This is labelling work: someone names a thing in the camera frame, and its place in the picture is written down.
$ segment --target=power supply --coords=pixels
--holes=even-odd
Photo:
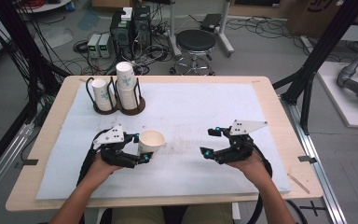
[[[100,49],[98,48],[98,42],[100,42],[101,35],[92,35],[87,48],[89,49],[89,56],[91,58],[101,57]]]
[[[100,48],[101,57],[110,58],[110,55],[113,51],[113,42],[112,37],[110,37],[110,34],[101,35],[98,47]]]

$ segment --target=computer tower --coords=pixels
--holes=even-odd
[[[122,56],[127,60],[133,60],[133,52],[136,51],[136,44],[134,44],[135,32],[132,20],[123,21],[121,19],[121,12],[117,11],[112,18],[110,33],[117,56]],[[126,61],[120,57],[117,57],[117,59],[119,62]]]
[[[134,9],[136,40],[143,47],[152,45],[150,6],[139,6]]]

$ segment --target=human hand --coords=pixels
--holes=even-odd
[[[244,161],[234,161],[227,165],[242,171],[246,178],[248,178],[258,189],[272,182],[263,162],[255,152]]]
[[[80,182],[79,186],[96,190],[114,171],[119,170],[123,167],[109,165],[103,161],[101,153],[97,153],[94,162],[92,163],[86,176]]]

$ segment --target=human arm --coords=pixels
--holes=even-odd
[[[89,202],[92,192],[94,192],[94,190],[96,190],[114,171],[121,168],[122,167],[107,164],[102,160],[101,154],[98,153],[83,180],[77,185],[71,196],[69,196],[49,223],[77,224],[86,209],[86,205]]]
[[[255,152],[245,161],[234,161],[228,163],[228,165],[242,171],[246,178],[259,190],[261,198],[263,199],[268,223],[295,223],[280,192],[277,190],[263,162]]]

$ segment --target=wooden table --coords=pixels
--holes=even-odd
[[[34,147],[28,157],[29,160],[38,160],[36,166],[24,166],[21,174],[7,200],[8,211],[31,211],[44,209],[58,209],[64,200],[35,199],[42,181],[49,153],[60,134],[61,126],[74,101],[80,83],[89,77],[68,77],[62,84],[57,98],[48,113],[48,117],[38,135]],[[298,157],[304,156],[289,119],[283,111],[275,90],[266,77],[139,77],[141,83],[246,83],[252,84],[263,110],[273,141],[282,159],[288,174],[292,191],[284,193],[284,199],[318,198],[323,192],[308,162],[300,162]],[[142,206],[168,205],[192,203],[232,203],[241,201],[255,201],[256,195],[208,195],[208,196],[175,196],[149,198],[122,198],[122,199],[91,199],[88,207],[115,207],[115,206]]]

